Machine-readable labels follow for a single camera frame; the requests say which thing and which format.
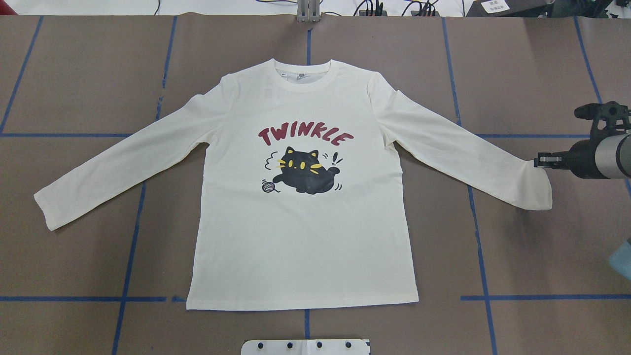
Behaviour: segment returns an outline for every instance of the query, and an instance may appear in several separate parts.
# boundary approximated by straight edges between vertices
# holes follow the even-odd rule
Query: black device
[[[574,116],[592,121],[589,139],[567,152],[539,153],[534,166],[570,170],[582,179],[631,179],[628,107],[615,101],[587,104],[574,110]],[[604,128],[598,128],[601,122]]]
[[[484,1],[473,1],[467,17],[550,17],[554,0],[505,0],[509,9],[497,13],[487,13],[482,6]]]
[[[366,11],[366,10],[360,10],[359,11],[359,15],[360,16],[387,16],[388,15],[388,11],[386,10],[381,10],[380,12],[376,12],[374,13],[374,15],[370,14],[370,11]]]

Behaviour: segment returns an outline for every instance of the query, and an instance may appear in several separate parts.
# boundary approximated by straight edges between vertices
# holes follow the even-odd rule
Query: shirt hem
[[[349,298],[349,299],[311,299],[296,301],[274,302],[229,302],[213,301],[210,299],[187,299],[187,310],[213,310],[213,311],[281,311],[281,310],[305,310],[316,308],[342,308],[377,306],[381,304],[402,304],[418,302],[418,293],[397,294],[392,296]]]

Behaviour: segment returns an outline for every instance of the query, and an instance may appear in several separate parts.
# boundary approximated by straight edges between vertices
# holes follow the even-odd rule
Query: white surface
[[[158,0],[8,0],[6,1],[21,15],[153,15]],[[466,8],[472,0],[465,0]],[[324,0],[320,10],[334,11],[341,15],[352,15],[361,0]],[[389,16],[401,16],[408,5],[405,0],[386,0],[384,10]],[[462,16],[461,0],[439,0],[436,8],[442,16]],[[406,12],[418,10],[412,5]],[[264,4],[255,0],[161,0],[159,15],[179,15],[194,12],[204,15],[277,15],[293,14],[297,6],[290,3]]]

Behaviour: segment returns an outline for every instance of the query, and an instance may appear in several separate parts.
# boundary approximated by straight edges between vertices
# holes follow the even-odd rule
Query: blue tape
[[[491,302],[488,300],[488,283],[487,271],[484,266],[484,254],[482,253],[482,242],[480,240],[480,228],[478,227],[478,214],[475,209],[475,201],[473,200],[473,188],[467,185],[469,192],[469,206],[473,214],[473,224],[475,226],[475,239],[478,243],[478,264],[480,266],[480,277],[482,279],[482,292],[485,295],[485,308],[487,309],[488,333],[491,338],[491,350],[493,355],[497,355],[497,342],[495,341],[495,326],[493,325],[493,313],[491,311]]]
[[[579,44],[581,45],[581,52],[583,53],[583,60],[585,60],[585,66],[587,66],[587,73],[589,74],[589,79],[592,81],[592,86],[594,87],[594,92],[596,93],[596,99],[598,100],[599,104],[602,104],[603,100],[600,98],[600,92],[598,91],[598,86],[596,85],[594,74],[591,71],[591,65],[589,65],[587,52],[585,51],[585,44],[583,44],[583,36],[581,35],[581,26],[579,26],[579,18],[576,16],[574,16],[574,26],[576,27],[576,34],[579,37]]]
[[[0,137],[28,138],[127,138],[132,133],[0,133]]]
[[[589,135],[494,135],[494,134],[481,134],[476,135],[480,138],[574,138],[574,139],[588,139]]]
[[[546,301],[573,299],[631,299],[631,294],[517,294],[495,296],[460,296],[461,301]]]
[[[307,31],[307,65],[311,65],[311,31],[313,28]]]
[[[126,302],[166,302],[166,297],[127,297]]]
[[[445,40],[445,51],[447,53],[447,65],[449,67],[449,79],[451,81],[451,92],[454,99],[454,108],[456,110],[457,125],[462,126],[462,120],[460,119],[460,105],[458,104],[458,95],[456,93],[456,81],[454,79],[454,68],[451,63],[451,54],[449,52],[449,38],[447,36],[447,22],[444,17],[440,18],[442,21],[442,33],[443,38]],[[467,190],[469,192],[469,205],[471,207],[471,213],[473,214],[473,223],[475,226],[475,238],[478,243],[478,263],[480,266],[480,277],[482,279],[482,290],[485,296],[488,296],[488,285],[487,285],[487,272],[484,267],[484,255],[482,253],[482,242],[480,241],[480,229],[478,227],[478,214],[475,210],[475,201],[473,200],[473,189],[470,186],[467,186]],[[491,310],[491,302],[485,300],[485,306],[487,310],[487,323],[488,323],[488,334],[491,340],[491,350],[493,355],[497,355],[497,342],[495,341],[495,327],[493,326],[493,313]]]
[[[136,253],[136,243],[138,242],[138,232],[140,230],[140,215],[143,213],[144,195],[147,190],[147,182],[143,181],[143,188],[140,191],[140,202],[138,203],[138,212],[136,213],[136,225],[134,226],[134,236],[131,240],[131,248],[129,250],[129,259],[127,261],[127,272],[125,273],[125,284],[122,288],[121,307],[119,308],[119,317],[116,322],[116,333],[114,334],[114,345],[112,346],[112,355],[116,355],[118,344],[121,338],[122,320],[125,317],[125,304],[127,303],[127,292],[129,291],[129,280],[131,279],[131,269],[134,265],[134,254]]]
[[[0,302],[120,302],[121,299],[99,296],[0,296]]]
[[[460,105],[458,105],[458,95],[456,94],[456,80],[454,79],[454,67],[451,64],[451,53],[449,52],[449,39],[447,38],[447,22],[444,17],[440,18],[442,20],[442,35],[445,39],[445,51],[447,53],[447,65],[449,67],[449,80],[451,81],[451,94],[454,97],[454,108],[456,109],[456,118],[458,121],[456,122],[458,126],[462,126],[462,121],[460,120]]]
[[[13,86],[13,92],[11,93],[11,97],[9,98],[9,103],[6,106],[4,117],[2,118],[2,123],[0,123],[0,133],[4,131],[6,120],[9,118],[9,112],[11,112],[11,106],[13,106],[13,100],[15,99],[15,95],[18,93],[18,88],[20,87],[20,82],[22,81],[24,70],[27,68],[27,63],[28,63],[29,58],[31,57],[31,52],[33,51],[33,47],[35,47],[37,34],[39,33],[40,28],[42,28],[43,20],[44,20],[44,16],[40,16],[40,19],[37,22],[37,27],[35,27],[35,32],[33,33],[33,38],[31,39],[31,44],[28,46],[27,55],[26,57],[24,57],[24,62],[22,62],[22,68],[20,69],[20,74],[18,75],[18,79],[15,81],[15,85]]]
[[[156,121],[160,119],[160,111],[162,111],[162,100],[164,96],[160,96],[158,99],[158,109],[156,110]]]
[[[305,310],[305,339],[311,339],[311,320],[309,319],[309,313],[309,310]]]
[[[162,76],[162,88],[167,87],[168,64],[171,61],[171,49],[173,49],[173,38],[175,37],[175,26],[177,24],[177,15],[173,16],[171,24],[171,38],[168,40],[167,60],[164,62],[164,76]]]

